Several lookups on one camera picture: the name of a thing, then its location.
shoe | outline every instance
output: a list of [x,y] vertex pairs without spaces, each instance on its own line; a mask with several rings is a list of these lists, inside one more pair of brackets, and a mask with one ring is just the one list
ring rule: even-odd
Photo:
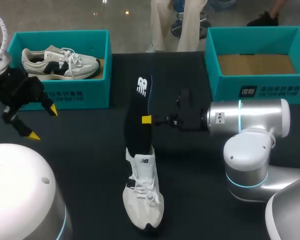
[[279,26],[278,16],[271,18],[269,12],[265,11],[264,14],[260,15],[259,18],[249,22],[247,27],[271,27]]
[[123,203],[132,223],[141,230],[155,230],[164,215],[164,197],[159,192],[155,150],[151,155],[130,156],[125,150],[128,178]]
[[154,46],[150,45],[149,48],[145,52],[148,54],[151,54],[151,53],[163,53],[164,51],[165,50],[162,50],[162,51],[155,50]]
[[40,80],[90,79],[100,70],[99,59],[75,53],[70,48],[48,47],[44,51],[22,51],[22,65],[29,77]]

shoe box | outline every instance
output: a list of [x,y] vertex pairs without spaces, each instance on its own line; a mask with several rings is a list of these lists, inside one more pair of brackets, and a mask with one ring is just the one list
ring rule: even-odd
[[204,58],[214,101],[300,104],[300,27],[211,27]]
[[[44,90],[62,109],[104,109],[109,107],[112,48],[108,30],[71,30],[16,32],[9,45],[11,67],[22,67],[23,49],[43,51],[50,45],[70,48],[78,54],[101,61],[100,73],[92,79],[43,80]],[[30,103],[22,110],[43,110],[40,103]]]

tiled floor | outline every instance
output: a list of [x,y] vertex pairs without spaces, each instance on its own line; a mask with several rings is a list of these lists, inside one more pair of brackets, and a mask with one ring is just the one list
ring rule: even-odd
[[[151,0],[0,0],[0,16],[9,39],[18,31],[108,29],[113,53],[141,53],[151,44]],[[235,9],[204,11],[214,27],[244,26],[274,0],[237,0]],[[290,0],[280,16],[281,25],[300,25],[300,0]],[[178,39],[167,36],[167,50],[177,49]],[[199,44],[203,50],[205,42]]]

black tabletop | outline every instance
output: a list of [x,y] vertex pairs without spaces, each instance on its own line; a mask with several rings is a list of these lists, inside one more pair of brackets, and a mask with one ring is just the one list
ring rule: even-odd
[[[122,199],[126,184],[123,119],[131,84],[152,74],[152,114],[177,110],[179,90],[192,88],[197,104],[208,107],[211,93],[204,54],[114,54],[111,107],[43,111],[20,117],[41,141],[20,138],[0,118],[0,143],[30,147],[51,165],[68,207],[74,240],[142,240]],[[4,107],[0,104],[0,116]],[[290,134],[278,139],[270,163],[300,168],[300,105],[292,105]],[[267,240],[265,204],[243,203],[227,190],[223,147],[226,138],[184,133],[167,126],[154,129],[153,146],[160,192],[164,196],[159,240]]]

new balance logo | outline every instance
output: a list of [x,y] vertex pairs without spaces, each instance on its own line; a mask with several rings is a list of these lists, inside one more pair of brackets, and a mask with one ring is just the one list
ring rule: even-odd
[[143,95],[144,97],[146,96],[146,90],[147,90],[147,80],[143,79],[142,77],[139,77],[138,79],[138,87],[136,88],[137,92]]
[[47,64],[47,66],[43,70],[43,73],[64,76],[68,69],[69,69],[69,65],[66,61],[65,62],[51,61]]

